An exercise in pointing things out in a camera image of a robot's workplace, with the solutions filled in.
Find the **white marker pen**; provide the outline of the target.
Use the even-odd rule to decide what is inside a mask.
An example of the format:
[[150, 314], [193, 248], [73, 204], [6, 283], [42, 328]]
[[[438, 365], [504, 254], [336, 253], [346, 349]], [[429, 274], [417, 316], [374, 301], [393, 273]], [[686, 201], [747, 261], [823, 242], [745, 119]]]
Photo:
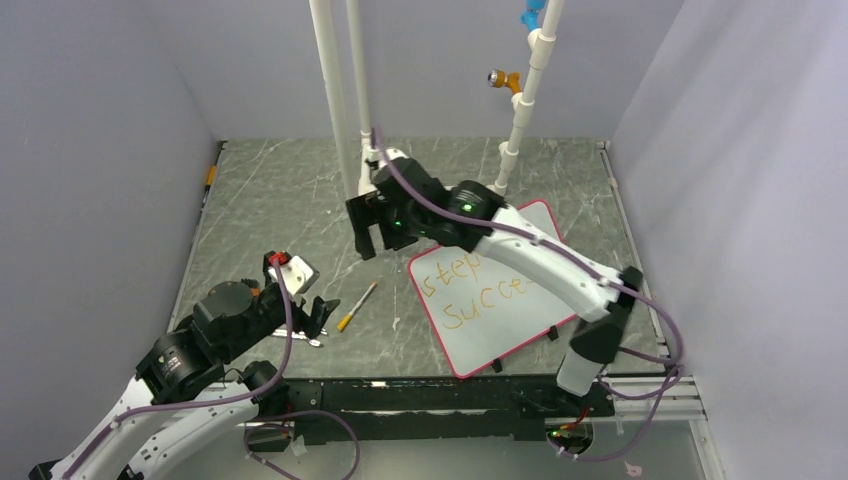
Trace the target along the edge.
[[357, 302], [356, 302], [356, 303], [354, 304], [354, 306], [351, 308], [351, 310], [349, 311], [349, 313], [346, 315], [346, 319], [347, 319], [347, 320], [351, 320], [351, 319], [352, 319], [352, 318], [353, 318], [353, 317], [354, 317], [354, 316], [355, 316], [355, 315], [356, 315], [356, 314], [357, 314], [357, 313], [361, 310], [361, 308], [364, 306], [364, 304], [366, 303], [366, 301], [369, 299], [369, 297], [370, 297], [370, 296], [373, 294], [373, 292], [376, 290], [377, 286], [378, 286], [378, 282], [377, 282], [377, 281], [373, 281], [373, 282], [372, 282], [372, 283], [371, 283], [371, 284], [367, 287], [367, 289], [365, 290], [365, 292], [364, 292], [364, 293], [362, 294], [362, 296], [361, 296], [361, 297], [357, 300]]

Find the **pink framed whiteboard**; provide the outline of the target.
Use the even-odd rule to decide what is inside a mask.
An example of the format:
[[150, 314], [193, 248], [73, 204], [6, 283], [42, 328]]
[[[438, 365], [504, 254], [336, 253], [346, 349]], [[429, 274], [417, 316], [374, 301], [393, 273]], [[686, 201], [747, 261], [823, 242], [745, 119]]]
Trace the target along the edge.
[[471, 377], [576, 317], [516, 270], [457, 247], [414, 256], [409, 277], [452, 374]]

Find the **yellow marker cap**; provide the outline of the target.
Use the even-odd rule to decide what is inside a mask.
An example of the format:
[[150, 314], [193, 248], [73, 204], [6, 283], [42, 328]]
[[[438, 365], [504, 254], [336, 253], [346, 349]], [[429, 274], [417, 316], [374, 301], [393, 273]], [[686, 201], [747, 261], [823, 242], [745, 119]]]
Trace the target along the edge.
[[350, 324], [350, 322], [352, 321], [352, 319], [353, 319], [353, 316], [352, 316], [352, 315], [346, 315], [346, 316], [344, 316], [344, 317], [342, 318], [342, 320], [338, 323], [338, 325], [337, 325], [337, 330], [338, 330], [339, 332], [344, 332], [344, 331], [345, 331], [345, 329], [346, 329], [346, 328], [348, 327], [348, 325]]

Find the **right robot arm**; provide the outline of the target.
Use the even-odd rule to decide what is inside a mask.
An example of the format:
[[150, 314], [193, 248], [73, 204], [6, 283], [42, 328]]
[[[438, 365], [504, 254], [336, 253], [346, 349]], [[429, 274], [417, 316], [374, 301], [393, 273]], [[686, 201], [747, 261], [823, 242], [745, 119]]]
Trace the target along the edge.
[[427, 238], [497, 261], [535, 282], [579, 319], [550, 391], [552, 404], [564, 415], [585, 407], [595, 380], [619, 351], [642, 272], [597, 264], [484, 185], [466, 180], [447, 188], [412, 158], [390, 160], [376, 171], [373, 184], [374, 190], [345, 203], [361, 258], [375, 255], [369, 233], [375, 225], [389, 250]]

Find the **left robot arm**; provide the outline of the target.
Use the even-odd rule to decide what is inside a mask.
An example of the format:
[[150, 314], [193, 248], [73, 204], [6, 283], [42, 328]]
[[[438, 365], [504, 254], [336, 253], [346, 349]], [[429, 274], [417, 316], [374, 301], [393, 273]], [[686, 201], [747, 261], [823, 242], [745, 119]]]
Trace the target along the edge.
[[292, 325], [310, 341], [339, 306], [315, 297], [310, 312], [285, 301], [278, 283], [222, 282], [136, 367], [110, 413], [71, 454], [35, 465], [31, 479], [155, 479], [238, 423], [291, 413], [297, 400], [269, 361], [254, 361], [217, 397], [202, 395], [226, 365]]

